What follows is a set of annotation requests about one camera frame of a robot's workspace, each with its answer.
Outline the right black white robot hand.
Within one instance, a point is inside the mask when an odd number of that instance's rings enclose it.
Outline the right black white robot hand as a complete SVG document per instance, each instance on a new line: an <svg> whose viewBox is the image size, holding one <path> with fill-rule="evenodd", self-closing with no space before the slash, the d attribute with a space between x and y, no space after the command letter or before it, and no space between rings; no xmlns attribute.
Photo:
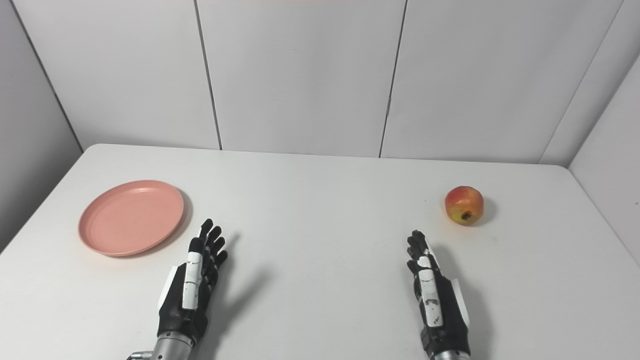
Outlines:
<svg viewBox="0 0 640 360"><path fill-rule="evenodd" d="M407 268L423 328L422 348L430 360L470 360L469 314L457 279L442 273L425 235L413 230L407 237Z"/></svg>

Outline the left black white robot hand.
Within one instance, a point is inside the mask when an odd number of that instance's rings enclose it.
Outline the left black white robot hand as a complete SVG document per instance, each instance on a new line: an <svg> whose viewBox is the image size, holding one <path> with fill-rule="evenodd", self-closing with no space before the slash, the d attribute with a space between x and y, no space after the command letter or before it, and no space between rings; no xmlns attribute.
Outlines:
<svg viewBox="0 0 640 360"><path fill-rule="evenodd" d="M205 335L206 315L220 267L227 260L222 228L210 218L189 244L187 260L167 277L158 308L159 337L179 334L194 346Z"/></svg>

